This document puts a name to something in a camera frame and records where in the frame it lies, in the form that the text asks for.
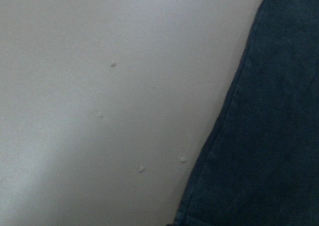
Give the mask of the black t-shirt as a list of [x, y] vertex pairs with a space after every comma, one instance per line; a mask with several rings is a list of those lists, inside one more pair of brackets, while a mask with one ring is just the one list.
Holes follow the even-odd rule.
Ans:
[[263, 0], [176, 226], [319, 223], [319, 0]]

